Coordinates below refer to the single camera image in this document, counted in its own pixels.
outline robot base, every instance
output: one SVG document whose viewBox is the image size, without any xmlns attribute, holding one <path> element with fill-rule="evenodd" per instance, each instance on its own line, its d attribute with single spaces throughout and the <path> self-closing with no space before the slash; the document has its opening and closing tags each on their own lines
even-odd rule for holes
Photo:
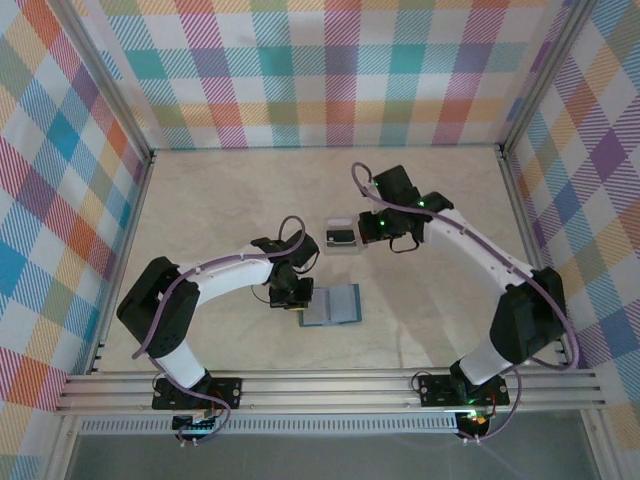
<svg viewBox="0 0 640 480">
<path fill-rule="evenodd" d="M 155 394 L 151 403 L 153 410 L 209 410 L 209 400 L 187 395 L 174 387 L 166 378 L 160 378 L 154 386 Z M 232 410 L 240 406 L 242 396 L 241 378 L 212 378 L 209 374 L 195 384 L 192 391 L 220 398 L 229 404 Z"/>
<path fill-rule="evenodd" d="M 451 384 L 451 375 L 420 375 L 417 380 L 421 406 L 457 407 L 461 405 L 462 399 Z M 494 401 L 496 405 L 509 405 L 507 384 L 504 378 L 497 375 L 477 390 L 467 392 L 467 400 L 462 404 L 490 407 Z"/>
</svg>

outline plaid fabric backdrop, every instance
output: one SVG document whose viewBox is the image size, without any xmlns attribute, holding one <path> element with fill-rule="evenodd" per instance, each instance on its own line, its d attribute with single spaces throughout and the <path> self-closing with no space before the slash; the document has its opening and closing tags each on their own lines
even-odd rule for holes
<svg viewBox="0 0 640 480">
<path fill-rule="evenodd" d="M 516 148 L 583 365 L 599 372 L 640 468 L 640 2 L 601 0 Z"/>
<path fill-rule="evenodd" d="M 142 162 L 45 0 L 0 0 L 0 479 L 36 475 Z"/>
<path fill-rule="evenodd" d="M 570 2 L 74 3 L 150 141 L 191 149 L 495 143 Z"/>
<path fill-rule="evenodd" d="M 524 82 L 522 83 L 522 87 L 520 88 L 518 96 L 511 106 L 511 110 L 509 111 L 509 115 L 507 116 L 507 121 L 504 122 L 502 130 L 500 131 L 500 135 L 498 139 L 496 139 L 496 143 L 503 143 L 506 140 L 507 135 L 511 131 L 515 120 L 518 118 L 520 113 L 522 113 L 524 100 L 529 95 L 529 92 L 531 92 L 531 88 L 538 79 L 540 71 L 542 70 L 542 68 L 544 68 L 546 60 L 551 53 L 551 46 L 558 38 L 558 35 L 561 33 L 562 27 L 564 26 L 564 23 L 574 3 L 575 0 L 564 0 L 562 2 L 562 7 L 560 7 L 560 11 L 553 20 L 553 23 L 551 24 L 551 27 L 547 32 L 544 42 L 542 42 L 542 46 L 538 51 L 538 55 L 536 55 L 536 58 L 533 61 L 533 64 L 531 65 L 531 68 L 529 69 Z"/>
</svg>

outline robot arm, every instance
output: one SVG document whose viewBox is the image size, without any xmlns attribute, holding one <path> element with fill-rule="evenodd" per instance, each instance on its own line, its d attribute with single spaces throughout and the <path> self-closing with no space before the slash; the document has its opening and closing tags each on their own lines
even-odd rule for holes
<svg viewBox="0 0 640 480">
<path fill-rule="evenodd" d="M 564 333 L 560 318 L 527 282 L 531 279 L 542 286 L 564 312 L 562 280 L 553 269 L 537 271 L 509 256 L 475 230 L 441 194 L 431 192 L 421 196 L 402 166 L 372 180 L 369 190 L 383 201 L 437 215 L 406 213 L 393 208 L 363 212 L 358 222 L 363 243 L 388 240 L 393 250 L 393 241 L 408 233 L 416 248 L 420 243 L 427 243 L 468 265 L 477 278 L 488 281 L 496 300 L 489 337 L 451 366 L 451 382 L 461 401 L 465 402 L 471 393 L 495 376 L 524 362 Z M 478 239 L 488 249 L 483 248 Z M 506 259 L 507 265 L 498 257 Z M 516 275 L 515 269 L 523 273 L 524 278 Z"/>
<path fill-rule="evenodd" d="M 236 255 L 202 270 L 197 268 L 198 263 L 175 265 L 166 257 L 156 258 L 127 293 L 118 307 L 117 316 L 136 340 L 142 343 L 169 285 L 196 267 L 196 274 L 181 281 L 169 297 L 146 351 L 184 388 L 206 390 L 208 372 L 186 341 L 195 310 L 232 290 L 267 283 L 271 308 L 305 308 L 311 300 L 313 279 L 298 278 L 296 268 L 302 267 L 313 255 L 318 254 L 315 241 L 305 235 L 300 247 L 290 255 L 255 258 L 284 252 L 298 242 L 301 234 L 298 231 L 286 242 L 268 238 L 254 240 Z"/>
</svg>

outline beige floor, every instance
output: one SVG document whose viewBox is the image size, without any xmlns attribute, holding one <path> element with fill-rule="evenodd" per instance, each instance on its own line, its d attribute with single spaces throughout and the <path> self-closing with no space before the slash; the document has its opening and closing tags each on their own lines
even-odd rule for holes
<svg viewBox="0 0 640 480">
<path fill-rule="evenodd" d="M 374 173 L 403 164 L 422 193 L 440 191 L 485 235 L 525 258 L 488 148 L 166 152 L 157 159 L 123 292 L 157 256 L 180 263 L 233 253 L 254 238 L 275 237 L 289 214 L 302 216 L 321 239 L 327 216 L 367 209 L 350 178 L 357 160 Z M 270 310 L 242 289 L 198 310 L 192 349 L 210 369 L 448 366 L 488 334 L 495 310 L 481 280 L 428 246 L 394 255 L 376 244 L 358 256 L 321 256 L 313 276 L 320 286 L 359 283 L 363 322 L 300 328 L 295 314 Z M 131 360 L 136 347 L 114 319 L 100 369 L 149 370 L 147 360 Z"/>
</svg>

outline vent grille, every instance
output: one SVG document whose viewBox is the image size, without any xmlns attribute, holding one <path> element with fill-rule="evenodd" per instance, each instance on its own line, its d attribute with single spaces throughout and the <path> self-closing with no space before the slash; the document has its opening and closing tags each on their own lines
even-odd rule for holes
<svg viewBox="0 0 640 480">
<path fill-rule="evenodd" d="M 171 434 L 170 416 L 87 417 L 81 435 Z M 235 414 L 224 429 L 226 434 L 375 434 L 450 433 L 457 431 L 454 413 L 389 415 L 242 415 Z M 207 430 L 189 431 L 207 433 Z"/>
</svg>

